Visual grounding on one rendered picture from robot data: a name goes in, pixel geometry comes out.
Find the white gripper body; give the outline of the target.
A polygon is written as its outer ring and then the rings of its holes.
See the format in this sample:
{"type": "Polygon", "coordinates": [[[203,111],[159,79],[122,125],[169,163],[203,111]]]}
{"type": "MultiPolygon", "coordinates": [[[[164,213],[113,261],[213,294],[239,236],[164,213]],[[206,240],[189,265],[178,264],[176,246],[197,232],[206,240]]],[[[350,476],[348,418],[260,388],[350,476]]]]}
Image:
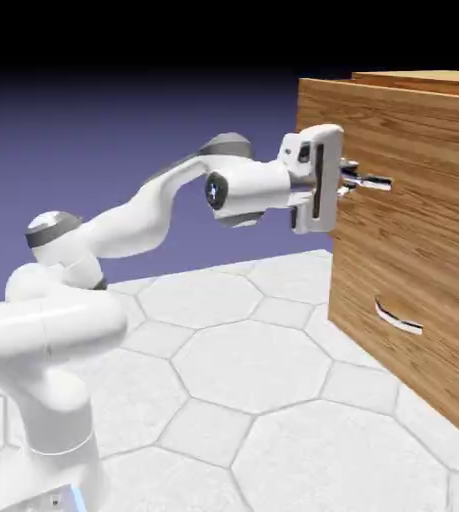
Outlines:
{"type": "Polygon", "coordinates": [[[304,184],[314,182],[310,197],[295,210],[295,234],[330,232],[337,217],[337,190],[340,181],[343,129],[335,124],[321,124],[298,133],[301,146],[297,155],[298,170],[310,166],[304,184]]]}

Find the light wood drawer front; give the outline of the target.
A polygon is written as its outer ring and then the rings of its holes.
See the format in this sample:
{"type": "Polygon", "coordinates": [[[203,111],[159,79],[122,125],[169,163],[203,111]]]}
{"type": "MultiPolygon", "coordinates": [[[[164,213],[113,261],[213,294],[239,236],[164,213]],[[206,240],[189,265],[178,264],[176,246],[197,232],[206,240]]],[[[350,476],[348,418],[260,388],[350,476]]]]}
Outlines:
{"type": "Polygon", "coordinates": [[[459,305],[459,96],[302,78],[297,126],[334,123],[344,155],[388,191],[359,187],[336,237],[459,305]]]}
{"type": "Polygon", "coordinates": [[[329,318],[459,428],[458,305],[426,280],[389,265],[382,254],[335,239],[329,318]],[[376,296],[394,315],[422,324],[423,334],[383,321],[376,296]]]}

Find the light wood cabinet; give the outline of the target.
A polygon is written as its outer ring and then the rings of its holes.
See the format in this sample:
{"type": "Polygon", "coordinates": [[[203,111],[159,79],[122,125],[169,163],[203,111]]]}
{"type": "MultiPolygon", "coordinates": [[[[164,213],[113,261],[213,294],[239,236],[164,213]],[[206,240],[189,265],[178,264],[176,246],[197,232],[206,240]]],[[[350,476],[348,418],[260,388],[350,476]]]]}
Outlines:
{"type": "MultiPolygon", "coordinates": [[[[329,81],[345,81],[361,85],[371,85],[394,89],[407,89],[412,91],[432,92],[438,94],[459,96],[459,71],[438,70],[356,72],[348,80],[329,81]]],[[[342,197],[339,206],[342,203],[343,198],[348,194],[342,197]]],[[[336,228],[333,233],[333,247],[334,241],[335,239],[337,239],[336,228]]]]}

